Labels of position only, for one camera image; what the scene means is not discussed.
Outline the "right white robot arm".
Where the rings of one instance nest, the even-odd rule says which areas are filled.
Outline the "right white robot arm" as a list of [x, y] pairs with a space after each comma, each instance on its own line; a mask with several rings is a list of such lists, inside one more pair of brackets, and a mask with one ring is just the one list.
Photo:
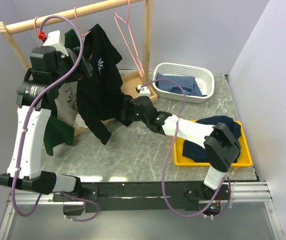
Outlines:
[[147, 96], [126, 97], [123, 101], [121, 119], [142, 122], [153, 133], [179, 137], [205, 149], [210, 167], [201, 189], [202, 195], [209, 200], [219, 194], [219, 185], [241, 153], [239, 141], [226, 124], [201, 124], [169, 112], [158, 111]]

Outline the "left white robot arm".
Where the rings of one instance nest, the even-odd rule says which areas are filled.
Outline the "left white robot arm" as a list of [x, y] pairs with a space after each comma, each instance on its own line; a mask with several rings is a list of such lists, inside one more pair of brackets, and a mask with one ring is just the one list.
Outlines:
[[41, 152], [48, 120], [59, 96], [59, 88], [89, 77], [92, 66], [80, 48], [39, 46], [30, 54], [32, 67], [17, 88], [17, 133], [10, 165], [0, 174], [0, 186], [48, 195], [64, 192], [71, 201], [83, 194], [79, 177], [41, 169]]

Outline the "black t shirt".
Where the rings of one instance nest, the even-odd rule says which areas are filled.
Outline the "black t shirt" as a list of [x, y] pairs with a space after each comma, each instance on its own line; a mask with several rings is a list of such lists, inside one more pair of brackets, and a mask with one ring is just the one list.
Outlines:
[[124, 100], [131, 98], [121, 90], [123, 81], [117, 64], [123, 58], [99, 24], [90, 29], [83, 46], [83, 57], [92, 66], [92, 75], [77, 83], [77, 110], [85, 125], [105, 145], [112, 134], [103, 121], [116, 119], [125, 126], [132, 123], [121, 119]]

